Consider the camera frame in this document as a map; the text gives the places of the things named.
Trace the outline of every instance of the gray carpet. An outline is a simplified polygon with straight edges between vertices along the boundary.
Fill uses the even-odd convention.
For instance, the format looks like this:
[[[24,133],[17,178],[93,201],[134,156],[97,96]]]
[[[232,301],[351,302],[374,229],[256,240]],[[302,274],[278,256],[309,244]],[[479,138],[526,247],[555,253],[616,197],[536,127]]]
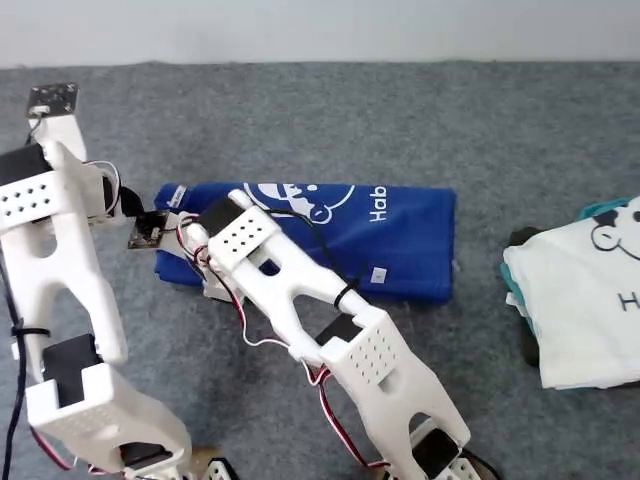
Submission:
[[[469,423],[470,447],[509,479],[640,475],[640,390],[543,391],[520,358],[517,317],[504,305],[497,269],[513,228],[560,225],[585,204],[637,193],[640,64],[2,71],[0,149],[24,140],[28,88],[64,80],[81,85],[91,157],[116,162],[148,206],[168,181],[453,187],[454,299],[440,308],[386,307]],[[130,381],[168,404],[194,444],[223,446],[243,480],[365,478],[302,369],[277,347],[246,348],[228,306],[155,278],[153,255],[126,251],[129,229],[95,237],[129,340],[122,370]],[[72,307],[68,297],[57,305],[57,338],[88,326]],[[302,309],[313,325],[316,311]],[[249,315],[254,335],[268,331],[255,310]],[[16,372],[7,332],[8,324],[0,338],[2,431]],[[346,396],[335,385],[330,396],[373,460]],[[23,418],[13,478],[85,477],[58,473],[26,426]]]

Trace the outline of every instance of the white wall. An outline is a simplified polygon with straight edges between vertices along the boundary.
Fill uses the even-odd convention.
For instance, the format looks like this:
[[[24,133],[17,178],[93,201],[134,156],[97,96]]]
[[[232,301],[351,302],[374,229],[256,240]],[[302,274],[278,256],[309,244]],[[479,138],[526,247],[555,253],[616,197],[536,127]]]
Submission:
[[[0,68],[640,59],[640,0],[2,0]]]

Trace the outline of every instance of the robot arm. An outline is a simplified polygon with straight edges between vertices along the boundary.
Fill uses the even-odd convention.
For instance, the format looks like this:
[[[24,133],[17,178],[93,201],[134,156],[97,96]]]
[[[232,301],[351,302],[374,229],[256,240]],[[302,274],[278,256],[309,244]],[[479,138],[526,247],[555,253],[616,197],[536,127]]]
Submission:
[[[356,404],[392,477],[433,479],[445,472],[454,478],[448,467],[469,441],[469,429],[435,373],[411,352],[387,312],[317,265],[239,190],[209,207],[184,231],[191,252],[206,246],[203,271],[210,269],[237,286],[269,318],[295,360],[331,371]],[[279,268],[275,275],[260,270],[268,260]],[[341,296],[342,314],[314,339],[293,306],[297,295],[328,303]],[[430,419],[410,434],[416,414]]]
[[[26,389],[29,423],[104,471],[192,479],[184,424],[114,368],[126,360],[127,345],[89,225],[119,222],[122,213],[115,191],[105,201],[103,171],[86,161],[76,94],[74,84],[34,88],[29,115],[37,143],[0,157],[0,242],[22,328],[50,330],[55,296],[67,288],[93,332],[61,343],[24,336],[37,382]],[[110,186],[119,187],[113,178]],[[49,236],[57,243],[51,254],[42,249]]]

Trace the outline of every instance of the white folded t-shirt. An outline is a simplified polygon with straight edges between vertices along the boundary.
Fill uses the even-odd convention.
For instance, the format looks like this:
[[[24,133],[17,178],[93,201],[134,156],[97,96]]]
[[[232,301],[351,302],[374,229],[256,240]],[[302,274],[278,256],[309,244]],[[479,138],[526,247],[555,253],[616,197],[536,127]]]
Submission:
[[[504,251],[545,388],[640,379],[640,197]]]

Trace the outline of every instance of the blue folded cloth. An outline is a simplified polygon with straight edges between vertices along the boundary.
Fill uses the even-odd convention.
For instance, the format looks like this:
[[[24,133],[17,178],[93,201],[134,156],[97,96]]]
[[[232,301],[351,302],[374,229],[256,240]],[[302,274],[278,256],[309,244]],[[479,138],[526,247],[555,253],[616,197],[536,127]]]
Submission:
[[[441,304],[452,294],[455,193],[450,189],[370,185],[209,183],[164,185],[158,209],[201,213],[235,188],[263,208],[306,215],[323,234],[342,273],[366,295]],[[329,266],[303,221],[278,216],[282,230],[316,262]],[[167,282],[200,285],[186,261],[158,251]]]

